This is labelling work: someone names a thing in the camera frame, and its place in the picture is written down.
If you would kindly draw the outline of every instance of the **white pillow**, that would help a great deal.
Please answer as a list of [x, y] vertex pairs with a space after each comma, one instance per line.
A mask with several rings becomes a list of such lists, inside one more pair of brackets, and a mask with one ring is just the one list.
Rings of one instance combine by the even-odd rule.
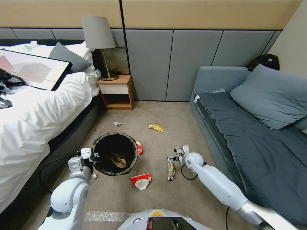
[[[87, 48], [85, 41], [81, 44], [66, 45], [65, 47], [92, 63], [92, 65], [88, 67], [84, 72], [88, 75], [89, 84], [92, 89], [92, 97], [97, 96], [99, 94], [97, 82], [101, 77], [101, 73], [99, 70], [95, 71], [95, 67], [93, 66], [93, 56], [91, 51], [94, 51], [94, 49]], [[48, 58], [54, 46], [39, 45], [37, 44], [37, 41], [31, 41], [30, 43], [25, 43], [21, 45], [0, 46], [0, 49], [3, 48], [9, 51]]]

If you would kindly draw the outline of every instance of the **gray sofa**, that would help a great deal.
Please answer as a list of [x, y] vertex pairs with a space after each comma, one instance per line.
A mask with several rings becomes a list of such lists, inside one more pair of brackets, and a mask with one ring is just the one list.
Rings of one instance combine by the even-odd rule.
[[293, 126], [271, 130], [231, 99], [249, 74], [201, 66], [190, 106], [217, 168], [252, 202], [307, 226], [307, 136]]

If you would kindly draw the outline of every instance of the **gray pillow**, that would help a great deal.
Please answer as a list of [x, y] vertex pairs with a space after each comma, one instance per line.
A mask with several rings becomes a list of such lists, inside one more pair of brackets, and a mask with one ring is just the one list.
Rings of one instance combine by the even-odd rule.
[[49, 58], [70, 62], [73, 66], [69, 73], [83, 72], [91, 65], [89, 61], [70, 51], [59, 42], [52, 49]]
[[307, 78], [258, 65], [232, 99], [271, 129], [281, 129], [307, 115]]

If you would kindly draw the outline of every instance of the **robot screen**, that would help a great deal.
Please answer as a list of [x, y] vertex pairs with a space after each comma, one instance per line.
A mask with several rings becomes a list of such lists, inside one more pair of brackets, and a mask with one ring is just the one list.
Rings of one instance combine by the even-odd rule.
[[196, 230], [182, 217], [150, 217], [148, 218], [147, 229], [149, 230]]

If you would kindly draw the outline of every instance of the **framed picture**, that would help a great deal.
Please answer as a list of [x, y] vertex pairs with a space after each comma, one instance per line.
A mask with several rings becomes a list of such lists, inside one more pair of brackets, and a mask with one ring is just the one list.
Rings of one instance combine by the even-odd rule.
[[66, 61], [0, 49], [0, 68], [36, 88], [56, 90], [71, 66]]

